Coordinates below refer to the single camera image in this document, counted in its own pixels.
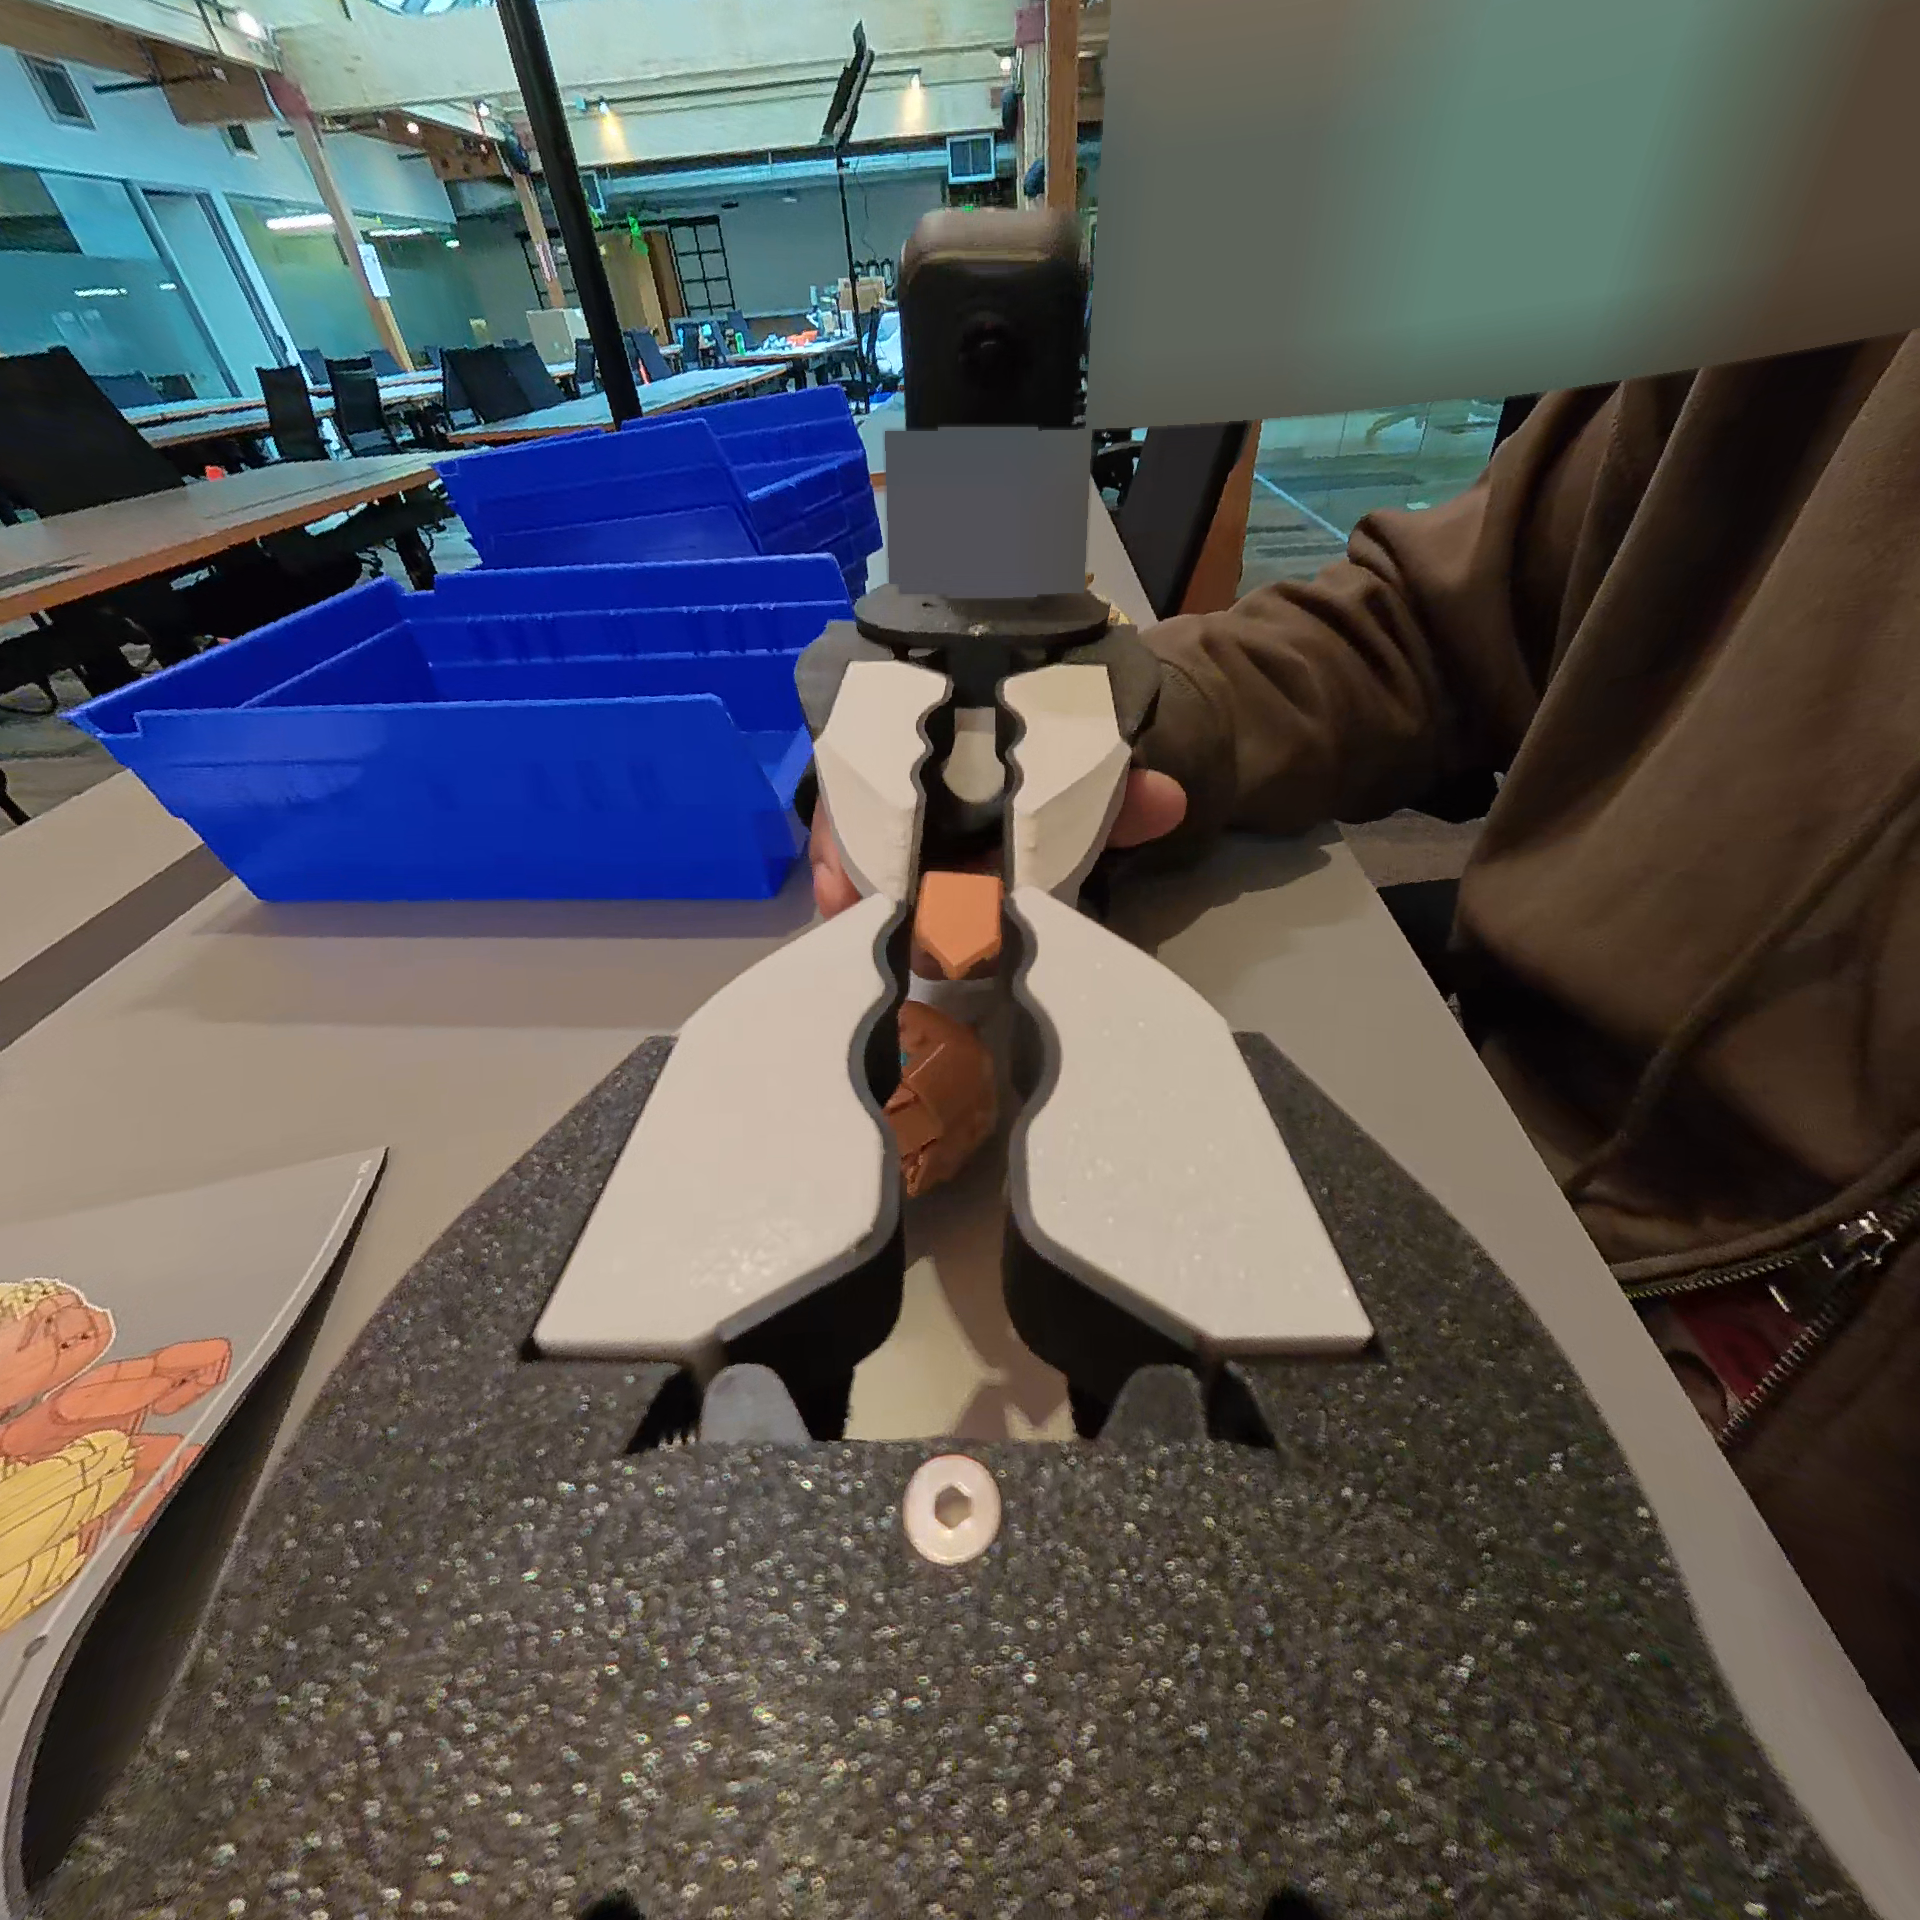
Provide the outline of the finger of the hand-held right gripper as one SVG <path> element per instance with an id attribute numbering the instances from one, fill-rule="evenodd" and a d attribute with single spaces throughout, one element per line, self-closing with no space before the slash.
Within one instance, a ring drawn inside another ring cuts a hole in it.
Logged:
<path id="1" fill-rule="evenodd" d="M 813 741 L 818 801 L 810 828 L 817 907 L 911 899 L 925 832 L 927 723 L 949 705 L 945 671 L 902 659 L 853 659 Z"/>
<path id="2" fill-rule="evenodd" d="M 1112 838 L 1133 749 L 1119 727 L 1106 666 L 1035 666 L 1002 680 L 1002 873 L 1011 895 L 1074 901 Z"/>

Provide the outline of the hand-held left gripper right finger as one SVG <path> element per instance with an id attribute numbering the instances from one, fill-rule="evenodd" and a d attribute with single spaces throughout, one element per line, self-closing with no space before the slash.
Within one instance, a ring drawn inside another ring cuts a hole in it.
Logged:
<path id="1" fill-rule="evenodd" d="M 1204 1362 L 1357 1354 L 1373 1323 L 1230 1023 L 1183 975 L 1018 885 L 1036 1073 L 1011 1135 L 1015 1245 Z"/>

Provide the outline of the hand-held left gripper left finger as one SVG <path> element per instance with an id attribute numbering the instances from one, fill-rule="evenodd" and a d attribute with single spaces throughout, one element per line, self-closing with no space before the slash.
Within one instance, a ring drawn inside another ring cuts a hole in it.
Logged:
<path id="1" fill-rule="evenodd" d="M 863 1275 L 900 1281 L 898 899 L 740 971 L 681 1027 L 532 1329 L 541 1357 L 725 1365 Z"/>

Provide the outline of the orange brick claw model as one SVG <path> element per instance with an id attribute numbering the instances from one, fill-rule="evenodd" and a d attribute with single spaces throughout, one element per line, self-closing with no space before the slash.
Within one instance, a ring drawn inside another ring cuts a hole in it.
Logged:
<path id="1" fill-rule="evenodd" d="M 900 1083 L 884 1104 L 907 1196 L 953 1183 L 996 1135 L 989 1044 L 964 1021 L 909 999 L 900 1008 Z"/>

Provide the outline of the blue plastic bin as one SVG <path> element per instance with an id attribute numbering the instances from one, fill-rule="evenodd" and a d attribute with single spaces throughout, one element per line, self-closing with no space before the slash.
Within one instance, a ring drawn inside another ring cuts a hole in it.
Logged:
<path id="1" fill-rule="evenodd" d="M 438 473 L 490 567 L 827 556 L 863 598 L 884 544 L 839 387 L 485 445 Z"/>
<path id="2" fill-rule="evenodd" d="M 369 580 L 75 723 L 270 901 L 769 899 L 831 556 Z"/>

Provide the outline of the grey instruction booklet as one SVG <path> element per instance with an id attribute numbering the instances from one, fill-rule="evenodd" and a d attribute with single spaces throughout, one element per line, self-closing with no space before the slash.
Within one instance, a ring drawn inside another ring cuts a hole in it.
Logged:
<path id="1" fill-rule="evenodd" d="M 387 1162 L 5 1224 L 5 1916 L 173 1690 Z"/>

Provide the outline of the grey desk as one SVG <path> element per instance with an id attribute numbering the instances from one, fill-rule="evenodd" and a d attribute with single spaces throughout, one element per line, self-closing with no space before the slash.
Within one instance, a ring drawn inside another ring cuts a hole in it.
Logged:
<path id="1" fill-rule="evenodd" d="M 344 1156 L 379 1195 L 227 1572 L 35 1916 L 1916 1916 L 1916 1767 L 1337 834 L 1114 921 L 1257 1035 L 1383 1357 L 1276 1445 L 993 1438 L 998 1193 L 911 1221 L 846 1443 L 637 1451 L 524 1362 L 660 1035 L 763 907 L 276 908 L 169 859 L 5 1047 L 5 1224 Z"/>

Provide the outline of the person's right hand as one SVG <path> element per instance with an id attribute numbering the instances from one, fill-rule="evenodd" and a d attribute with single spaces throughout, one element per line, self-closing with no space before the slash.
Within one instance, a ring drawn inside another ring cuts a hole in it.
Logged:
<path id="1" fill-rule="evenodd" d="M 1183 823 L 1186 813 L 1189 793 L 1178 781 L 1163 772 L 1135 767 L 1120 789 L 1101 854 L 1164 838 Z M 859 885 L 846 873 L 826 796 L 817 799 L 810 815 L 810 878 L 817 908 L 827 921 L 860 899 Z"/>

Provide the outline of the black chair back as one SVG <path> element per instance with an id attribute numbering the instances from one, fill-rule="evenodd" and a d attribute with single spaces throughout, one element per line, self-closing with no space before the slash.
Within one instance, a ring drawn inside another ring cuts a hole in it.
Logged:
<path id="1" fill-rule="evenodd" d="M 1119 541 L 1157 620 L 1193 588 L 1250 422 L 1150 424 L 1117 509 Z"/>

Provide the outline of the black hanging panel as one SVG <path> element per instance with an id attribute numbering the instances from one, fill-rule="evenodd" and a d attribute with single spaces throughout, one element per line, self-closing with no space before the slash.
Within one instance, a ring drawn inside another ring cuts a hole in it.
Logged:
<path id="1" fill-rule="evenodd" d="M 846 65 L 839 70 L 832 101 L 827 107 L 823 130 L 821 130 L 821 146 L 831 149 L 832 154 L 845 151 L 856 130 L 856 120 L 868 92 L 870 77 L 875 72 L 877 53 L 871 49 L 866 21 L 853 22 L 853 43 Z"/>

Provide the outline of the row of black office chairs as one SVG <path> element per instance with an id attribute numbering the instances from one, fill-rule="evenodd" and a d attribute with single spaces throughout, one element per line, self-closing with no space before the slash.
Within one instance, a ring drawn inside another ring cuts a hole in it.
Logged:
<path id="1" fill-rule="evenodd" d="M 326 359 L 324 386 L 296 368 L 259 368 L 265 438 L 279 459 L 313 462 L 448 445 L 455 430 L 506 422 L 573 398 L 530 343 L 441 349 L 424 373 Z"/>

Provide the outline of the long grey office table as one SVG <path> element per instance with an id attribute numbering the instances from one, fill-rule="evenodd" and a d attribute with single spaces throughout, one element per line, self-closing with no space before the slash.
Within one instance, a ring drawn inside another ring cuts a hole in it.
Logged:
<path id="1" fill-rule="evenodd" d="M 2 619 L 195 567 L 227 548 L 438 480 L 424 450 L 276 462 L 2 530 Z"/>

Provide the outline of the black office chair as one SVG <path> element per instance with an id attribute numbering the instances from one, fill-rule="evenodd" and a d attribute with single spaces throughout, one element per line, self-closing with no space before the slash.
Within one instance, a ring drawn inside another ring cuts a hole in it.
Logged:
<path id="1" fill-rule="evenodd" d="M 180 493 L 187 479 L 71 349 L 2 358 L 2 497 L 38 519 Z"/>

